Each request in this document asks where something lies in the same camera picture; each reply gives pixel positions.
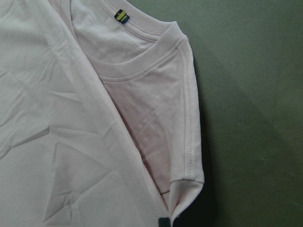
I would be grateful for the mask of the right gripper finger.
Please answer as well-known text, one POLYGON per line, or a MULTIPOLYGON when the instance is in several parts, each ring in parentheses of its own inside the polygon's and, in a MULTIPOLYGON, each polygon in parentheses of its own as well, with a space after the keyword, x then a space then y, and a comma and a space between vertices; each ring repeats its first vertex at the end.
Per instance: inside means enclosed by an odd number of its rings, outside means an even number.
POLYGON ((169 218, 159 218, 158 227, 170 227, 170 219, 169 218))

